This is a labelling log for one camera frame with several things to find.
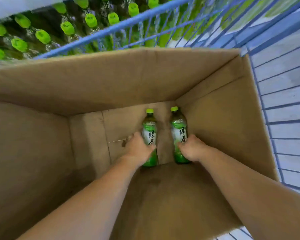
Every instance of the shopping cart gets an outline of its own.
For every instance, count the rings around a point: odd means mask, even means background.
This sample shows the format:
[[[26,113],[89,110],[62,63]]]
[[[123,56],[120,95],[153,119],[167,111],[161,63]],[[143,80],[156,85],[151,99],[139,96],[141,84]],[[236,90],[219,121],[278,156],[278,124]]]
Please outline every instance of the shopping cart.
[[[190,20],[189,14],[195,0],[173,0],[36,59],[63,55],[76,47],[84,49],[86,44],[121,30],[131,33],[134,25],[145,20],[150,24],[151,20],[157,21],[163,13],[167,13],[167,17],[161,30],[147,36],[148,26],[142,39],[132,42],[129,36],[128,43],[119,49],[144,45],[152,39],[156,40],[157,45],[160,36],[166,34],[170,36],[166,47],[241,48],[242,55],[248,54],[250,57],[280,181],[300,193],[300,0],[286,5],[285,10],[274,17],[265,17],[265,14],[275,5],[288,0],[249,0],[249,5],[245,7],[246,1],[233,0],[209,13],[203,7]],[[258,13],[251,20],[243,22],[261,2],[263,7]],[[185,4],[187,10],[182,14],[181,21],[172,28],[166,28],[169,16]],[[196,29],[190,38],[184,39],[187,33],[184,32],[179,40],[172,40],[178,28],[186,30],[192,26],[196,26]],[[217,239],[241,240],[252,237],[242,228]]]

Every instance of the cardboard box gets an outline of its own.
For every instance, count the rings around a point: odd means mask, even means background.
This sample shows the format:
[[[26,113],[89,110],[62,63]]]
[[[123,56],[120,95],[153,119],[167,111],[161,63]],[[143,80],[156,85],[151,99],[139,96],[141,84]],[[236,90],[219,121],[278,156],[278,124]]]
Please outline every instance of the cardboard box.
[[[0,69],[0,239],[102,176],[158,120],[160,166],[140,169],[111,239],[210,239],[241,222],[203,167],[176,165],[170,107],[196,134],[277,179],[248,58],[237,49],[131,49]]]

